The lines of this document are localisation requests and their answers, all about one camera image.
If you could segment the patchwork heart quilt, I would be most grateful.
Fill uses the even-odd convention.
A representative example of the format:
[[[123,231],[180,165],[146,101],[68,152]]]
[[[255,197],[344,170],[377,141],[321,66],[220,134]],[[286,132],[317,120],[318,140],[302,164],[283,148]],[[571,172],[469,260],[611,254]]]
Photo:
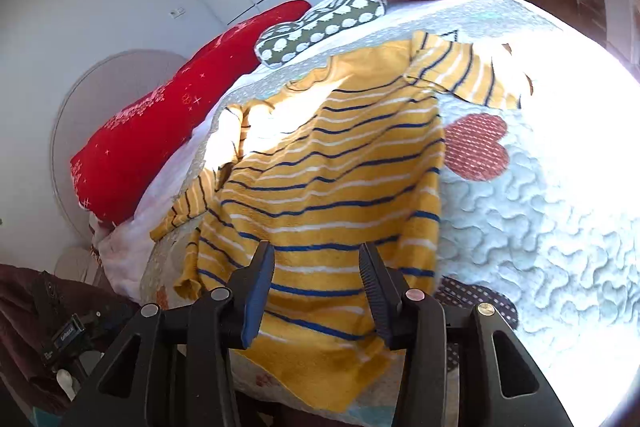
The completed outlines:
[[[490,300],[570,421],[601,426],[639,367],[638,82],[602,46],[524,1],[401,3],[401,32],[374,46],[418,31],[505,43],[530,83],[517,109],[437,98],[446,156],[430,293]],[[186,222],[152,239],[155,254],[180,263],[168,273],[172,307],[196,299],[175,290],[193,231]],[[383,375],[335,413],[303,403],[246,352],[234,352],[231,367],[247,395],[346,424],[392,421],[400,355],[390,352]]]

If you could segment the red rolled blanket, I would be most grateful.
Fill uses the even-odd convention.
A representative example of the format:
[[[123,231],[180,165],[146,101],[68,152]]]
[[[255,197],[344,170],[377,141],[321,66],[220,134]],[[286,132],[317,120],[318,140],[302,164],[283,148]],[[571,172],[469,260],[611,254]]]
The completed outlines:
[[[238,23],[213,38],[171,79],[123,108],[99,127],[70,160],[79,205],[101,221],[120,225],[134,215],[165,162],[190,140],[233,83],[253,72],[258,37],[309,9],[292,0]]]

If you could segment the green hedgehog print pillow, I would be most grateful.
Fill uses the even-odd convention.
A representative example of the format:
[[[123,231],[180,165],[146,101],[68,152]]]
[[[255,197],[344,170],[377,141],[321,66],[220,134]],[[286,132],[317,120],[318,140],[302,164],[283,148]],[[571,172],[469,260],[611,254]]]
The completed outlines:
[[[326,0],[294,22],[267,28],[254,52],[262,65],[275,69],[288,64],[315,44],[377,20],[386,13],[387,0]]]

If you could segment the white round headboard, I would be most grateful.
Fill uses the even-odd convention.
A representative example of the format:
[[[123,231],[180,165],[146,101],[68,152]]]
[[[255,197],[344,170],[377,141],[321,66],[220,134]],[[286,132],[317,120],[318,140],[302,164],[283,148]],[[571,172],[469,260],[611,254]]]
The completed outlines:
[[[70,175],[70,158],[102,124],[143,95],[160,87],[186,62],[161,50],[129,50],[94,64],[65,95],[52,128],[50,175],[54,197],[77,243],[91,241],[89,215],[79,205]]]

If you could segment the yellow striped knit sweater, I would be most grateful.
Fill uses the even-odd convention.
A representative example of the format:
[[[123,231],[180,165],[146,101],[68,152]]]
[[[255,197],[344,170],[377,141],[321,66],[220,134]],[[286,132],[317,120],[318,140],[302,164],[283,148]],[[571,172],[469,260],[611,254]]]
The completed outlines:
[[[273,246],[246,357],[310,407],[346,411],[390,366],[360,280],[361,244],[434,291],[443,93],[517,109],[530,83],[505,43],[425,31],[332,56],[270,98],[228,106],[203,170],[151,232],[159,241],[194,224],[175,283],[186,299],[227,282],[259,243]]]

